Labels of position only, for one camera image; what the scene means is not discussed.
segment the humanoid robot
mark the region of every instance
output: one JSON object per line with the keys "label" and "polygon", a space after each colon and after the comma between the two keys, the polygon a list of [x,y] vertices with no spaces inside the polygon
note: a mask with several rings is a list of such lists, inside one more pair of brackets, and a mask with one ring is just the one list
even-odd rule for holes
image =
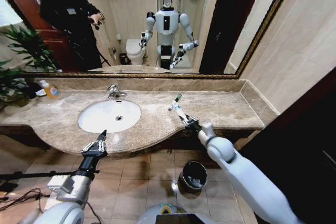
{"label": "humanoid robot", "polygon": [[[146,47],[148,41],[153,36],[153,27],[156,23],[158,33],[158,49],[157,49],[157,66],[170,69],[182,60],[182,56],[189,50],[199,45],[198,40],[194,39],[193,31],[190,26],[188,15],[185,13],[179,14],[172,7],[173,0],[163,0],[163,7],[156,14],[153,12],[147,13],[146,26],[147,30],[141,34],[140,47]],[[180,44],[177,56],[175,56],[174,37],[178,29],[178,24],[181,23],[190,42]]]}

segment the white sink basin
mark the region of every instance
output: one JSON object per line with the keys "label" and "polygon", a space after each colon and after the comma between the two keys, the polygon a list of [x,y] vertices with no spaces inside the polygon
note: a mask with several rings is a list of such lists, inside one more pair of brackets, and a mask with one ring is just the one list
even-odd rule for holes
{"label": "white sink basin", "polygon": [[141,115],[137,104],[129,101],[104,101],[86,108],[78,119],[78,125],[91,133],[124,131],[137,123]]}

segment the man's hand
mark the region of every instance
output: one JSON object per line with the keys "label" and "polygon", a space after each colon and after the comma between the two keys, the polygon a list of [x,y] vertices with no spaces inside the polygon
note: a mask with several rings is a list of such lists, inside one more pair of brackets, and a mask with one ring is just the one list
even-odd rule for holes
{"label": "man's hand", "polygon": [[99,13],[91,15],[89,18],[93,20],[93,23],[91,23],[93,26],[98,26],[99,22],[102,21],[102,17]]}

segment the chrome faucet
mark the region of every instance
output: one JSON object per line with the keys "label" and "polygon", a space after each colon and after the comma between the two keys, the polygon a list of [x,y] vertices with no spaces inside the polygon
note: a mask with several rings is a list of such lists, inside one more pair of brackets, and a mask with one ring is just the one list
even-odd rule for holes
{"label": "chrome faucet", "polygon": [[125,92],[121,92],[117,85],[111,85],[107,90],[106,93],[108,94],[109,99],[113,99],[114,97],[125,97],[127,94]]}

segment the white toilet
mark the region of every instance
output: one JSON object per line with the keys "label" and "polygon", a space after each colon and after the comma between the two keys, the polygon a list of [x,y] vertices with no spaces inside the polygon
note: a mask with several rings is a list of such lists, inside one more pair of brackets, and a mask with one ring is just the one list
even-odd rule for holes
{"label": "white toilet", "polygon": [[146,49],[140,47],[140,42],[139,39],[128,39],[126,42],[126,54],[132,65],[142,65],[143,57],[146,54]]}

